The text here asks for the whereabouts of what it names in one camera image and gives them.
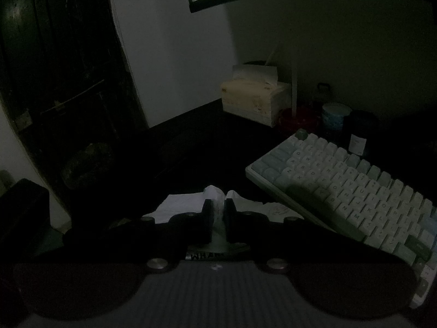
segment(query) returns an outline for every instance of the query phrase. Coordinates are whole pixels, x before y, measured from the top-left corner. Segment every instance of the white keycap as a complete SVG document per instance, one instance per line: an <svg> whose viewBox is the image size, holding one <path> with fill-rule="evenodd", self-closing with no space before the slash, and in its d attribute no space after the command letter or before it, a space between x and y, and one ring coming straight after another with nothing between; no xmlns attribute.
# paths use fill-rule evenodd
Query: white keycap
<svg viewBox="0 0 437 328"><path fill-rule="evenodd" d="M404 187L404 183L401 180L396 179L392 183L392 186L390 187L390 191L392 191L392 193L394 193L395 195L399 196L402 192L403 187Z"/></svg>
<svg viewBox="0 0 437 328"><path fill-rule="evenodd" d="M357 166L357 170L360 173L367 174L370 169L370 163L367 160L362 159Z"/></svg>
<svg viewBox="0 0 437 328"><path fill-rule="evenodd" d="M380 186L379 186L378 182L376 182L375 180L369 180L369 182L366 185L366 190L374 195L376 195L379 188L380 188Z"/></svg>
<svg viewBox="0 0 437 328"><path fill-rule="evenodd" d="M364 221L364 216L357 211L352 211L347 220L352 223L354 227L358 228Z"/></svg>
<svg viewBox="0 0 437 328"><path fill-rule="evenodd" d="M426 229L422 229L422 232L420 232L418 239L429 249L431 249L434 244L434 236Z"/></svg>
<svg viewBox="0 0 437 328"><path fill-rule="evenodd" d="M400 198L407 201L407 202L410 202L411 197L412 197L412 193L413 193L412 188L410 186L406 185L401 192Z"/></svg>
<svg viewBox="0 0 437 328"><path fill-rule="evenodd" d="M318 161L324 161L327 154L323 150L318 150L314 153L314 158Z"/></svg>
<svg viewBox="0 0 437 328"><path fill-rule="evenodd" d="M390 210L390 206L385 201L379 201L378 206L376 206L376 210L387 215L388 210Z"/></svg>
<svg viewBox="0 0 437 328"><path fill-rule="evenodd" d="M369 191L367 191L364 187L358 186L357 189L353 192L353 194L359 198L366 198L369 194Z"/></svg>
<svg viewBox="0 0 437 328"><path fill-rule="evenodd" d="M319 176L316 183L322 188L328 188L331 185L331 180L325 175Z"/></svg>
<svg viewBox="0 0 437 328"><path fill-rule="evenodd" d="M336 197L343 191L338 182L333 182L331 185L329 185L328 190Z"/></svg>
<svg viewBox="0 0 437 328"><path fill-rule="evenodd" d="M308 146L304 149L305 154L306 154L306 155L310 155L310 156L313 156L314 153L315 153L316 151L317 151L317 149L314 148L313 145L308 145Z"/></svg>
<svg viewBox="0 0 437 328"><path fill-rule="evenodd" d="M296 158L290 158L285 163L287 164L288 167L294 169L297 165L299 165L300 160Z"/></svg>
<svg viewBox="0 0 437 328"><path fill-rule="evenodd" d="M356 154L350 154L347 159L346 162L347 166L351 166L353 168L357 168L358 164L360 163L360 157Z"/></svg>
<svg viewBox="0 0 437 328"><path fill-rule="evenodd" d="M411 219L408 215L402 214L399 218L398 225L408 231L411 225Z"/></svg>
<svg viewBox="0 0 437 328"><path fill-rule="evenodd" d="M392 235L388 235L382 242L381 249L387 253L392 254L395 251L397 245L398 241L396 240L396 238L394 238L394 236Z"/></svg>
<svg viewBox="0 0 437 328"><path fill-rule="evenodd" d="M338 206L335 210L335 213L344 219L348 218L351 212L352 209L346 203L341 203L340 206Z"/></svg>
<svg viewBox="0 0 437 328"><path fill-rule="evenodd" d="M333 169L337 172L337 173L341 173L343 174L346 169L347 169L347 165L345 162L343 161L339 161L337 162L337 164L335 164L335 166L333 167Z"/></svg>
<svg viewBox="0 0 437 328"><path fill-rule="evenodd" d="M323 162L326 164L326 166L333 167L335 164L337 164L337 159L331 155L328 155Z"/></svg>
<svg viewBox="0 0 437 328"><path fill-rule="evenodd" d="M391 192L388 188L381 186L376 194L382 201L387 201Z"/></svg>
<svg viewBox="0 0 437 328"><path fill-rule="evenodd" d="M335 158L339 161L345 161L346 156L347 156L347 151L346 149L340 147L337 149L337 151L334 154Z"/></svg>
<svg viewBox="0 0 437 328"><path fill-rule="evenodd" d="M396 223L396 221L393 221L391 219L389 219L388 222L384 226L385 232L387 232L387 234L389 234L391 236L395 236L398 229L399 229L399 226Z"/></svg>
<svg viewBox="0 0 437 328"><path fill-rule="evenodd" d="M337 146L334 143L329 142L325 148L325 152L328 155L334 155L336 151L337 151Z"/></svg>
<svg viewBox="0 0 437 328"><path fill-rule="evenodd" d="M364 219L364 221L361 223L360 227L358 228L363 232L365 235L370 236L375 229L375 225L372 223L372 221L369 221L367 218Z"/></svg>
<svg viewBox="0 0 437 328"><path fill-rule="evenodd" d="M376 216L373 218L373 223L375 223L378 227L383 228L388 221L388 217L381 213L377 212Z"/></svg>
<svg viewBox="0 0 437 328"><path fill-rule="evenodd" d="M340 195L338 195L338 197L340 198L340 200L342 200L344 203L346 203L347 205L350 204L350 202L353 199L353 195L352 193L350 193L347 190L343 190Z"/></svg>
<svg viewBox="0 0 437 328"><path fill-rule="evenodd" d="M412 236L418 238L421 229L422 228L421 228L421 226L419 224L412 223L408 233L410 233Z"/></svg>
<svg viewBox="0 0 437 328"><path fill-rule="evenodd" d="M351 179L347 179L343 184L343 188L352 193L355 191L357 187L358 187L357 183Z"/></svg>
<svg viewBox="0 0 437 328"><path fill-rule="evenodd" d="M316 160L314 163L312 163L311 167L314 170L322 172L322 170L325 168L325 164L323 164L321 161Z"/></svg>
<svg viewBox="0 0 437 328"><path fill-rule="evenodd" d="M398 208L399 206L399 202L401 201L400 197L396 194L391 194L388 197L387 203L391 206L391 207L395 207Z"/></svg>
<svg viewBox="0 0 437 328"><path fill-rule="evenodd" d="M354 211L361 212L365 203L362 198L354 197L350 202L349 206L352 207Z"/></svg>
<svg viewBox="0 0 437 328"><path fill-rule="evenodd" d="M412 207L420 208L422 205L423 196L420 192L415 192L410 201Z"/></svg>
<svg viewBox="0 0 437 328"><path fill-rule="evenodd" d="M336 173L332 178L331 181L332 182L337 182L339 183L341 186L343 186L343 184L346 182L347 178L346 176L344 176L344 174L340 174L340 173Z"/></svg>
<svg viewBox="0 0 437 328"><path fill-rule="evenodd" d="M301 150L301 149L298 149L297 151L295 151L295 152L293 153L292 158L295 158L295 159L297 159L297 160L301 160L304 156L305 156L304 151Z"/></svg>
<svg viewBox="0 0 437 328"><path fill-rule="evenodd" d="M374 208L370 207L369 205L365 205L364 208L361 210L361 214L369 221L371 221L375 217L376 211Z"/></svg>
<svg viewBox="0 0 437 328"><path fill-rule="evenodd" d="M296 172L292 168L286 167L282 171L282 175L284 175L286 178L291 180L293 178L293 176L296 175Z"/></svg>
<svg viewBox="0 0 437 328"><path fill-rule="evenodd" d="M306 173L306 177L312 181L316 181L320 176L320 172L314 169L311 169Z"/></svg>
<svg viewBox="0 0 437 328"><path fill-rule="evenodd" d="M392 176L386 171L383 171L378 178L378 182L381 186L387 187L390 184L391 179Z"/></svg>
<svg viewBox="0 0 437 328"><path fill-rule="evenodd" d="M369 177L366 174L359 173L355 181L358 185L366 187L367 183L369 182Z"/></svg>
<svg viewBox="0 0 437 328"><path fill-rule="evenodd" d="M309 170L309 166L303 163L300 163L295 169L298 174L305 174Z"/></svg>
<svg viewBox="0 0 437 328"><path fill-rule="evenodd" d="M305 141L299 140L299 141L297 141L297 143L294 146L297 149L304 150L306 148L307 144L305 143Z"/></svg>
<svg viewBox="0 0 437 328"><path fill-rule="evenodd" d="M317 188L318 188L318 186L317 186L317 184L315 183L315 181L313 181L313 180L307 180L307 181L305 181L304 183L303 183L303 187L305 188L305 189L307 189L309 192L314 192Z"/></svg>
<svg viewBox="0 0 437 328"><path fill-rule="evenodd" d="M321 202L325 201L330 195L329 191L325 188L318 188L314 191L313 195L317 197Z"/></svg>
<svg viewBox="0 0 437 328"><path fill-rule="evenodd" d="M381 170L377 166L372 165L369 172L367 173L367 176L369 176L369 179L371 180L378 180L380 172Z"/></svg>
<svg viewBox="0 0 437 328"><path fill-rule="evenodd" d="M335 175L335 171L333 168L327 166L326 168L323 169L322 175L325 175L326 177L331 179Z"/></svg>
<svg viewBox="0 0 437 328"><path fill-rule="evenodd" d="M327 144L328 144L328 141L326 139L319 138L315 143L315 147L317 149L324 150Z"/></svg>
<svg viewBox="0 0 437 328"><path fill-rule="evenodd" d="M431 211L433 209L433 203L429 199L424 199L422 202L422 206L420 207L420 211L423 214L431 215Z"/></svg>
<svg viewBox="0 0 437 328"><path fill-rule="evenodd" d="M373 233L366 238L364 244L379 249L387 234L379 227L376 227Z"/></svg>
<svg viewBox="0 0 437 328"><path fill-rule="evenodd" d="M357 169L355 169L354 167L351 167L351 166L349 166L346 169L344 174L346 175L346 177L350 178L351 180L355 180L357 178L357 176L358 176Z"/></svg>
<svg viewBox="0 0 437 328"><path fill-rule="evenodd" d="M302 162L303 164L306 164L306 165L311 165L311 164L313 163L312 156L311 156L311 155L305 155L305 156L302 158L301 162Z"/></svg>
<svg viewBox="0 0 437 328"><path fill-rule="evenodd" d="M308 144L314 145L316 143L317 139L318 139L318 136L316 136L314 133L310 133L310 134L308 134L308 137L305 139L305 141Z"/></svg>
<svg viewBox="0 0 437 328"><path fill-rule="evenodd" d="M338 206L341 205L341 201L340 201L340 200L339 200L335 195L330 195L330 196L325 200L325 203L326 203L327 206L328 206L331 210L333 210L333 211L335 211L336 208L337 208Z"/></svg>

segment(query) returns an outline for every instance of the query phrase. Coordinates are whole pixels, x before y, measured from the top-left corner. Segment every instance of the keycap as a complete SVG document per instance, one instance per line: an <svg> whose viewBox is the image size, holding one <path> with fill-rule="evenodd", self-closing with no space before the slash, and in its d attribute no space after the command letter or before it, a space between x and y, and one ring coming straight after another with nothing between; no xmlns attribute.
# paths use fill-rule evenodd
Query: keycap
<svg viewBox="0 0 437 328"><path fill-rule="evenodd" d="M338 196L343 191L341 185L338 182L331 183L331 185L329 185L328 187L328 190L334 196Z"/></svg>
<svg viewBox="0 0 437 328"><path fill-rule="evenodd" d="M288 157L290 157L291 154L293 154L296 151L296 148L294 145L292 145L288 140L282 142L278 149L282 150L283 152L288 154Z"/></svg>
<svg viewBox="0 0 437 328"><path fill-rule="evenodd" d="M393 254L401 258L402 260L407 262L407 264L410 265L412 265L414 263L414 259L416 259L416 254L414 254L410 249L408 249L402 243L398 243Z"/></svg>
<svg viewBox="0 0 437 328"><path fill-rule="evenodd" d="M367 174L369 169L370 169L370 163L365 159L361 159L360 163L357 166L357 171L362 174Z"/></svg>
<svg viewBox="0 0 437 328"><path fill-rule="evenodd" d="M328 141L326 139L319 138L315 143L315 147L317 149L324 150L327 144L328 144Z"/></svg>
<svg viewBox="0 0 437 328"><path fill-rule="evenodd" d="M428 261L431 258L432 251L411 234L407 237L405 246L424 261Z"/></svg>
<svg viewBox="0 0 437 328"><path fill-rule="evenodd" d="M358 229L361 230L367 236L370 236L373 230L375 229L375 227L376 226L372 223L372 221L369 221L367 218L365 218Z"/></svg>
<svg viewBox="0 0 437 328"><path fill-rule="evenodd" d="M354 211L357 211L358 213L361 212L363 209L365 203L362 198L354 197L352 201L350 202L349 206L352 207Z"/></svg>
<svg viewBox="0 0 437 328"><path fill-rule="evenodd" d="M310 134L308 134L308 137L305 139L305 141L308 144L314 145L316 143L317 139L318 139L318 136L316 136L314 133L310 133Z"/></svg>
<svg viewBox="0 0 437 328"><path fill-rule="evenodd" d="M285 176L286 178L288 178L288 181L290 181L293 178L293 176L296 175L296 172L292 168L286 167L282 171L281 175Z"/></svg>
<svg viewBox="0 0 437 328"><path fill-rule="evenodd" d="M325 152L328 155L334 155L337 151L337 146L334 143L329 142L328 145L325 147Z"/></svg>
<svg viewBox="0 0 437 328"><path fill-rule="evenodd" d="M290 155L280 149L273 149L270 152L270 155L273 155L276 159L279 159L280 161L287 161L290 158Z"/></svg>
<svg viewBox="0 0 437 328"><path fill-rule="evenodd" d="M333 211L335 211L336 208L341 205L341 201L335 195L328 196L328 198L325 200L325 203Z"/></svg>
<svg viewBox="0 0 437 328"><path fill-rule="evenodd" d="M388 188L381 186L376 194L382 201L387 201L391 192Z"/></svg>
<svg viewBox="0 0 437 328"><path fill-rule="evenodd" d="M361 214L367 218L368 220L373 220L373 218L376 215L376 211L375 209L373 209L372 207L370 207L369 205L365 205L364 208L361 210Z"/></svg>
<svg viewBox="0 0 437 328"><path fill-rule="evenodd" d="M364 221L364 216L357 211L352 211L347 220L352 223L354 227L358 228Z"/></svg>
<svg viewBox="0 0 437 328"><path fill-rule="evenodd" d="M346 156L347 156L347 151L342 147L338 148L334 154L334 157L339 161L344 161L346 159Z"/></svg>
<svg viewBox="0 0 437 328"><path fill-rule="evenodd" d="M379 198L377 195L374 194L368 194L367 197L364 199L364 202L370 205L373 208L376 208L379 202Z"/></svg>
<svg viewBox="0 0 437 328"><path fill-rule="evenodd" d="M406 185L401 192L400 198L407 201L407 202L410 202L411 197L412 197L412 193L413 193L412 188L410 186Z"/></svg>
<svg viewBox="0 0 437 328"><path fill-rule="evenodd" d="M372 165L372 167L370 168L370 170L367 173L367 176L369 176L370 180L378 180L380 172L381 172L381 170L377 166Z"/></svg>
<svg viewBox="0 0 437 328"><path fill-rule="evenodd" d="M280 174L272 168L267 168L266 170L264 170L263 172L263 178L266 179L268 182L274 183L275 179L279 176Z"/></svg>
<svg viewBox="0 0 437 328"><path fill-rule="evenodd" d="M340 174L340 173L336 173L332 178L331 181L332 182L337 182L338 184L340 184L341 186L343 186L343 184L346 182L347 178L346 176L344 176L344 174Z"/></svg>
<svg viewBox="0 0 437 328"><path fill-rule="evenodd" d="M337 164L335 164L335 166L333 167L334 171L336 171L337 173L341 173L343 174L346 169L347 169L347 165L345 162L339 161L337 162Z"/></svg>
<svg viewBox="0 0 437 328"><path fill-rule="evenodd" d="M353 194L359 198L365 199L367 197L367 195L369 194L369 191L367 191L362 186L358 186L357 189L353 192Z"/></svg>
<svg viewBox="0 0 437 328"><path fill-rule="evenodd" d="M277 177L275 179L275 181L273 182L273 184L281 189L282 191L286 191L287 187L290 185L290 179L284 175L280 175L279 177Z"/></svg>
<svg viewBox="0 0 437 328"><path fill-rule="evenodd" d="M382 242L381 249L391 254L395 251L397 244L397 240L392 235L388 235Z"/></svg>
<svg viewBox="0 0 437 328"><path fill-rule="evenodd" d="M358 185L366 187L367 183L369 182L369 177L366 174L359 173L355 181Z"/></svg>
<svg viewBox="0 0 437 328"><path fill-rule="evenodd" d="M390 191L392 191L392 193L394 193L395 195L399 196L402 192L403 187L404 187L404 183L401 180L396 179L392 183L392 186L390 187Z"/></svg>
<svg viewBox="0 0 437 328"><path fill-rule="evenodd" d="M352 213L352 209L346 203L341 203L340 206L338 206L335 210L335 213L346 219Z"/></svg>
<svg viewBox="0 0 437 328"><path fill-rule="evenodd" d="M366 190L369 191L370 193L376 195L376 193L379 190L379 184L378 182L376 182L375 180L369 180L369 182L366 185Z"/></svg>
<svg viewBox="0 0 437 328"><path fill-rule="evenodd" d="M350 154L346 159L347 166L351 166L353 168L357 168L359 163L360 163L360 157L355 154Z"/></svg>
<svg viewBox="0 0 437 328"><path fill-rule="evenodd" d="M278 172L281 172L283 169L286 168L285 166L285 162L280 161L279 159L276 159L274 156L272 155L264 155L262 157L263 162L265 162L269 167L271 167L272 169L275 169Z"/></svg>
<svg viewBox="0 0 437 328"><path fill-rule="evenodd" d="M433 247L434 236L426 229L422 229L422 231L419 234L418 240L421 241L429 249Z"/></svg>
<svg viewBox="0 0 437 328"><path fill-rule="evenodd" d="M373 233L366 238L364 244L379 249L386 236L387 234L381 228L376 227Z"/></svg>
<svg viewBox="0 0 437 328"><path fill-rule="evenodd" d="M347 205L349 205L349 203L352 201L353 199L353 195L347 191L347 190L343 190L340 195L338 195L338 197Z"/></svg>
<svg viewBox="0 0 437 328"><path fill-rule="evenodd" d="M357 176L358 176L358 172L357 172L357 169L349 166L346 169L346 171L344 172L344 175L346 177L348 177L349 179L351 179L351 180L355 180L357 178Z"/></svg>
<svg viewBox="0 0 437 328"><path fill-rule="evenodd" d="M268 167L269 166L266 163L259 160L252 164L252 169L255 170L259 175L262 175L264 170L266 170Z"/></svg>
<svg viewBox="0 0 437 328"><path fill-rule="evenodd" d="M378 182L381 186L384 186L386 188L390 184L391 179L392 176L389 173L383 171L378 178Z"/></svg>

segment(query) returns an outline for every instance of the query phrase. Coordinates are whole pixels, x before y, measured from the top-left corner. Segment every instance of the keyboard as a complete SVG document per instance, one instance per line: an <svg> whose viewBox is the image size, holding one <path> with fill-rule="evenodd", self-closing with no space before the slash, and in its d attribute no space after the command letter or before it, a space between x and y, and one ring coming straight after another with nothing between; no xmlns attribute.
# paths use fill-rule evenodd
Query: keyboard
<svg viewBox="0 0 437 328"><path fill-rule="evenodd" d="M410 307L424 303L437 272L432 201L302 130L246 167L246 176L313 223L403 259L419 279Z"/></svg>

